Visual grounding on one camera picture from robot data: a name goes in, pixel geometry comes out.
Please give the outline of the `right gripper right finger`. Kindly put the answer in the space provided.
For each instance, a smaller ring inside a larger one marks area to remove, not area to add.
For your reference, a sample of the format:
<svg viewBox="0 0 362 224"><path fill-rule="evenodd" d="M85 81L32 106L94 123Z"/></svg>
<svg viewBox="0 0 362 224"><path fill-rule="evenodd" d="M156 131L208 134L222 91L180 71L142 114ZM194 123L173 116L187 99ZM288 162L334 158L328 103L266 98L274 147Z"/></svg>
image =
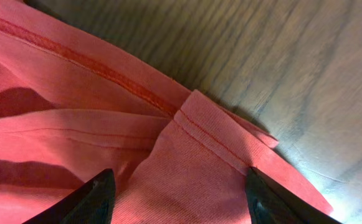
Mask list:
<svg viewBox="0 0 362 224"><path fill-rule="evenodd" d="M248 169L246 178L245 193L252 224L341 224L256 167Z"/></svg>

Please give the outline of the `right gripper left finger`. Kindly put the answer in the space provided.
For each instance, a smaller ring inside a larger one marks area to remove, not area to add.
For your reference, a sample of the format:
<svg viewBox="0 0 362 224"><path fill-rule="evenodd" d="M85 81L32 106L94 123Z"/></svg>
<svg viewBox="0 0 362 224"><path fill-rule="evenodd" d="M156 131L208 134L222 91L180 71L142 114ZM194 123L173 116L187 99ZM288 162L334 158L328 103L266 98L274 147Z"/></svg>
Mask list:
<svg viewBox="0 0 362 224"><path fill-rule="evenodd" d="M115 205L115 178L105 169L55 205L25 224L111 224Z"/></svg>

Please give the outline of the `red soccer t-shirt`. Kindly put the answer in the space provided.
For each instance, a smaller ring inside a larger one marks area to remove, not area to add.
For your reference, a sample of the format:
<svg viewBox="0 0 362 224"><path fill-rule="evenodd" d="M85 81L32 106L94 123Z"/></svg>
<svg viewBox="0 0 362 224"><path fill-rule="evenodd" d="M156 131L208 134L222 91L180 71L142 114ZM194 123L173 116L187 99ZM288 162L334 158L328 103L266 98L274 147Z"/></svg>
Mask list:
<svg viewBox="0 0 362 224"><path fill-rule="evenodd" d="M113 223L249 223L258 168L331 205L276 139L92 35L0 1L0 223L22 223L104 169Z"/></svg>

